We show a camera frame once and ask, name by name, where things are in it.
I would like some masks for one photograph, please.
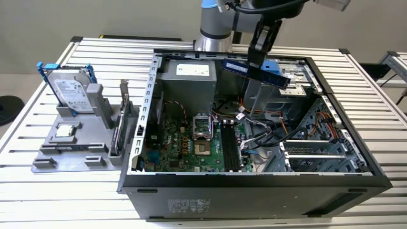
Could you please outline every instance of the black stand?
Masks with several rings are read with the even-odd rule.
[[[0,126],[11,123],[24,107],[23,100],[16,96],[0,96]]]

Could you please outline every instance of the white table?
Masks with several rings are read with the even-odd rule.
[[[91,63],[111,104],[122,99],[121,79],[130,80],[131,99],[141,104],[154,48],[191,50],[193,43],[84,38],[70,44],[58,62]],[[235,45],[234,52],[246,51],[246,45]],[[31,173],[56,117],[56,98],[42,83],[0,140],[0,222],[6,222],[0,228],[407,228],[406,116],[351,55],[337,49],[293,47],[275,47],[271,53],[314,58],[393,189],[331,219],[146,222],[127,196],[116,193],[119,171]]]

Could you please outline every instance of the hard drive label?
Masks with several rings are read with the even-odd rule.
[[[84,88],[76,80],[55,80],[67,106],[76,112],[92,112],[92,106]]]

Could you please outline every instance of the white wall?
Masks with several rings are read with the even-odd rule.
[[[199,35],[201,0],[0,0],[0,73],[35,73],[72,36]]]
[[[375,62],[407,51],[407,0],[353,0],[345,12],[307,3],[285,22],[277,44],[349,48]],[[35,73],[58,59],[72,36],[199,35],[201,0],[0,0],[0,73]]]
[[[345,12],[307,3],[286,20],[277,45],[347,48],[361,62],[407,51],[407,0],[353,0]]]

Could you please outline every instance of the power supply label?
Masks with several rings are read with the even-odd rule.
[[[177,66],[178,75],[210,76],[210,65],[205,64],[185,64]]]

